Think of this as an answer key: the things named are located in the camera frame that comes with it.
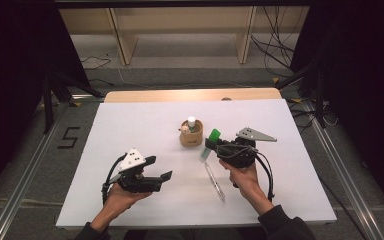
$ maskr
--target white tabletop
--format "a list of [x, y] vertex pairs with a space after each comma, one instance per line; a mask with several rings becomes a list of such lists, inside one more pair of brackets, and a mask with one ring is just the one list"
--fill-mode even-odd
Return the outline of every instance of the white tabletop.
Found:
[[[161, 191], [137, 202], [111, 226], [133, 228], [228, 227], [258, 224], [257, 213], [232, 187], [229, 172], [212, 152], [208, 158], [226, 200], [223, 203], [199, 159], [204, 144], [185, 148], [180, 124], [195, 116], [204, 124], [204, 137], [213, 128], [223, 140], [234, 140], [244, 127], [277, 138], [257, 142], [270, 161], [274, 179], [273, 203], [290, 217], [307, 223], [336, 220], [327, 196], [282, 99], [211, 102], [102, 103], [95, 117], [57, 227], [81, 228], [102, 208], [101, 186], [116, 161], [132, 147], [156, 163], [145, 167], [147, 177], [173, 170]], [[267, 175], [257, 162], [260, 186], [267, 192]]]

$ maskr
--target pen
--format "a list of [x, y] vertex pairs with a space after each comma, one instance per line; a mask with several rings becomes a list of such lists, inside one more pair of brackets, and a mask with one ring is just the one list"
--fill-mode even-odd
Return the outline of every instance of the pen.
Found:
[[223, 191], [221, 190], [220, 186], [218, 185], [215, 177], [214, 177], [214, 174], [213, 172], [211, 171], [211, 168], [210, 168], [210, 165], [208, 165], [207, 162], [204, 162], [204, 165], [205, 165], [205, 170], [207, 170], [207, 173], [208, 173], [208, 176], [210, 176], [210, 180], [211, 182], [213, 183], [215, 189], [217, 190], [217, 193], [219, 195], [219, 198], [222, 202], [224, 202], [224, 193]]

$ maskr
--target gray floor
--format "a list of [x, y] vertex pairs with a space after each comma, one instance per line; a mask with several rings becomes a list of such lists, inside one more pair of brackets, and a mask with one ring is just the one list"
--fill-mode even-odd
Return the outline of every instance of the gray floor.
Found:
[[[129, 66], [119, 64], [117, 51], [110, 37], [73, 36], [73, 39], [82, 59], [88, 56], [111, 59], [110, 63], [98, 69], [93, 68], [102, 62], [85, 63], [89, 79], [100, 79], [114, 84], [110, 86], [99, 80], [91, 81], [95, 89], [104, 93], [113, 90], [272, 87], [273, 78], [278, 77], [267, 72], [264, 57], [255, 47], [251, 47], [247, 64], [238, 64], [231, 36], [143, 36], [138, 42]], [[269, 64], [277, 73], [290, 74], [275, 63]], [[77, 89], [71, 89], [71, 91], [73, 94], [83, 94]], [[297, 97], [296, 86], [284, 89], [282, 96], [287, 99]], [[80, 102], [79, 106], [68, 107], [62, 115], [50, 141], [49, 149], [4, 239], [69, 239], [75, 234], [75, 232], [56, 228], [55, 222], [99, 105], [99, 101], [79, 100], [77, 102]], [[61, 107], [55, 108], [57, 112], [61, 112], [61, 109]], [[303, 104], [297, 104], [292, 109], [302, 110]], [[327, 118], [329, 122], [335, 121], [334, 115], [329, 115]], [[306, 115], [296, 118], [297, 126], [306, 125], [308, 122], [309, 117]], [[30, 126], [20, 141], [16, 156], [8, 163], [1, 175], [0, 213], [17, 187], [43, 137], [44, 111], [40, 106]], [[71, 144], [71, 141], [62, 139], [68, 127], [80, 127], [70, 132], [78, 140], [74, 148], [59, 149], [58, 146]], [[361, 164], [359, 154], [342, 128], [340, 120], [334, 126], [327, 125], [327, 132], [348, 171], [352, 173], [358, 190], [384, 235], [384, 195], [370, 171]], [[344, 191], [313, 126], [302, 132], [302, 139], [317, 173], [333, 189], [351, 216], [361, 225], [358, 214]], [[311, 225], [310, 228], [316, 237], [318, 239], [363, 239], [338, 202], [327, 190], [326, 194], [338, 216], [338, 221], [327, 225]], [[114, 239], [121, 239], [123, 235], [123, 232], [113, 231], [113, 233]]]

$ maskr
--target brown container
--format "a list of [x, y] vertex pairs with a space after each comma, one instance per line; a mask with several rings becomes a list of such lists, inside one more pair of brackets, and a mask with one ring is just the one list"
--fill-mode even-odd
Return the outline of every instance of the brown container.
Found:
[[194, 127], [194, 132], [190, 131], [185, 131], [185, 129], [189, 130], [188, 127], [188, 121], [184, 121], [182, 125], [180, 125], [180, 142], [182, 143], [183, 146], [185, 147], [194, 147], [201, 145], [202, 143], [202, 133], [204, 131], [204, 125], [202, 124], [201, 121], [196, 120], [195, 121], [195, 127]]

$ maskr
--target green object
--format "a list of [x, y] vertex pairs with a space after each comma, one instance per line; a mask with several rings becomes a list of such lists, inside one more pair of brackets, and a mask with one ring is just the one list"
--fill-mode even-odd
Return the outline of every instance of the green object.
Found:
[[208, 137], [208, 140], [215, 143], [219, 139], [220, 135], [221, 135], [221, 133], [217, 129], [214, 128], [213, 131], [211, 131], [211, 134]]

